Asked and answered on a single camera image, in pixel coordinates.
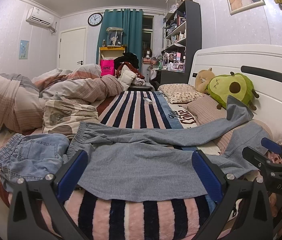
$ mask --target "avocado plush toy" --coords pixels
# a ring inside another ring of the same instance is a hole
[[[230,75],[214,77],[208,85],[208,91],[211,97],[219,103],[217,109],[221,109],[221,107],[226,109],[228,95],[250,106],[254,111],[257,109],[252,100],[253,97],[259,98],[259,95],[254,90],[252,81],[241,73],[230,72]]]

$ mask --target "beige plush toy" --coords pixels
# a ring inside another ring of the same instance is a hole
[[[214,77],[212,68],[200,70],[195,78],[195,90],[201,93],[208,93],[208,84]]]

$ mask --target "display case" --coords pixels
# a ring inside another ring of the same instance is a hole
[[[121,47],[123,29],[118,27],[109,27],[106,31],[108,32],[108,39],[106,42],[107,47]]]
[[[167,11],[166,11],[166,19],[169,19],[170,16],[176,11],[176,9],[181,4],[181,0],[167,0]]]

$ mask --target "metal screw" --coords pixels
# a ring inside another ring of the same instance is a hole
[[[262,177],[257,177],[257,183],[263,183],[263,178]]]
[[[46,179],[46,180],[52,180],[53,178],[54,178],[54,175],[51,174],[51,173],[45,175],[45,179]]]
[[[235,176],[232,174],[232,173],[228,173],[226,175],[226,178],[229,179],[229,180],[234,180],[235,179]]]
[[[18,184],[22,184],[24,182],[24,179],[23,178],[19,178],[18,180],[17,180],[17,183]]]

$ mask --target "crown molding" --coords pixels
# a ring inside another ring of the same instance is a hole
[[[77,14],[82,14],[82,13],[104,13],[105,10],[113,10],[113,9],[136,9],[136,10],[140,10],[142,9],[144,13],[149,13],[149,14],[158,14],[158,15],[165,15],[165,9],[159,9],[159,8],[152,8],[152,7],[142,7],[142,6],[114,6],[114,7],[99,7],[99,8],[92,8],[92,9],[88,9],[88,10],[84,10],[84,11],[78,11],[78,12],[74,12],[74,13],[69,13],[66,15],[63,15],[61,17],[61,19],[66,18],[66,17],[70,17],[70,16],[74,16]]]
[[[35,1],[33,1],[33,0],[20,0],[20,1],[25,2],[25,3],[28,3],[28,4],[31,4],[31,5],[34,6],[34,7],[38,7],[38,8],[40,8],[40,9],[46,11],[46,12],[49,13],[49,14],[52,14],[52,15],[58,17],[58,18],[61,18],[61,15],[57,14],[55,11],[52,11],[51,9],[45,7],[45,6],[42,5],[42,4],[39,4],[39,3],[35,2]]]

